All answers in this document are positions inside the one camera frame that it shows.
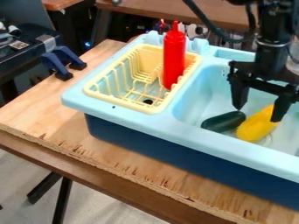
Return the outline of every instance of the desk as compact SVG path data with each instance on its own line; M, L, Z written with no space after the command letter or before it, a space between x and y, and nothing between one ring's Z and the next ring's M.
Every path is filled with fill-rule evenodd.
M298 212L88 134L60 95L124 45L105 40L81 57L88 67L73 79L51 76L0 108L0 147L172 223L299 223ZM89 159L78 157L85 149Z
M224 0L194 0L194 2L219 27L232 30L248 27L244 6L235 6ZM111 4L111 0L96 0L96 5L106 11L202 24L182 0L122 0L117 7Z
M62 11L83 1L84 0L42 0L42 3L48 11Z

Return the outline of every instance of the plywood board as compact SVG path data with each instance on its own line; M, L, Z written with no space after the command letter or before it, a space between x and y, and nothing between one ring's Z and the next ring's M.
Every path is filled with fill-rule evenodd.
M60 95L123 46L121 42L106 40L81 57L88 68L81 72L72 70L73 79L63 82L49 77L20 95L0 109L0 130L227 221L298 223L299 214L295 211L88 134L83 114L62 106Z

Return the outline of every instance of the black cable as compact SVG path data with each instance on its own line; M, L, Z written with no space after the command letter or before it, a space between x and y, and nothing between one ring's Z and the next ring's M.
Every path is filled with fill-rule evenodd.
M248 34L250 34L250 36L248 38L233 39L227 36L222 29L218 28L192 0L183 0L183 2L193 11L193 13L206 25L209 30L214 32L217 36L223 38L225 42L241 43L253 39L255 30L255 17L251 11L251 4L246 4L246 13L249 23Z

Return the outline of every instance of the yellow dish rack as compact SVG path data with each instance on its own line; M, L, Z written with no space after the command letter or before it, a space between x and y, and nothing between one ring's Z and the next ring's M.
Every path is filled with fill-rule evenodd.
M105 102L155 114L167 107L200 62L200 56L187 52L184 74L169 91L163 87L163 48L139 44L87 82L83 91Z

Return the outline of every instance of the computer monitor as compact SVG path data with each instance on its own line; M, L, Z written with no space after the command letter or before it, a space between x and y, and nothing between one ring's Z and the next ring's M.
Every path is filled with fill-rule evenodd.
M0 15L17 23L54 29L42 0L0 0Z

